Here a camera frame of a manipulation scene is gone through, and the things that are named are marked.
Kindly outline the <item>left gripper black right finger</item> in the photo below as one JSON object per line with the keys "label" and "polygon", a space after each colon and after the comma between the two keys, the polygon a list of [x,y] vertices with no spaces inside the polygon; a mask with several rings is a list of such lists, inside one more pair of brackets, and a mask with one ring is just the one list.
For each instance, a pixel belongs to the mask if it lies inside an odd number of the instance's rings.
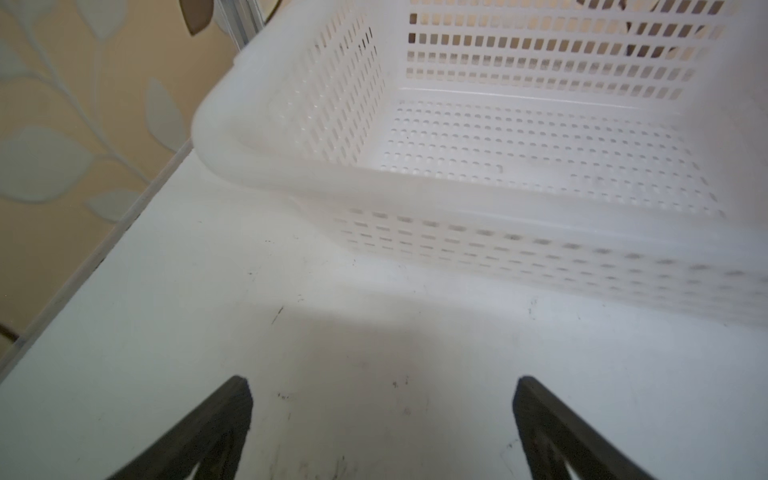
{"label": "left gripper black right finger", "polygon": [[512,412],[534,479],[651,477],[532,376],[518,379]]}

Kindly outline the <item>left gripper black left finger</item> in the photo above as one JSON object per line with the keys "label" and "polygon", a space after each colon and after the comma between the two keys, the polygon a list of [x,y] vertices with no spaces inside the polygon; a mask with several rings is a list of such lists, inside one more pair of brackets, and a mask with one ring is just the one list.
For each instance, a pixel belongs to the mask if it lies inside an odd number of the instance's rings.
{"label": "left gripper black left finger", "polygon": [[233,376],[113,479],[233,479],[250,429],[248,381]]}

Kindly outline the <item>white plastic basket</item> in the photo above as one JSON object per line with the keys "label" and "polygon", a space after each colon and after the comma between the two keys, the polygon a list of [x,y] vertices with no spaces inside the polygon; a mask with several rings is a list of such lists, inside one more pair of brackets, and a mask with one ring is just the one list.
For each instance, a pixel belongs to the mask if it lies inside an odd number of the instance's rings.
{"label": "white plastic basket", "polygon": [[767,322],[763,1],[293,1],[191,137],[349,249]]}

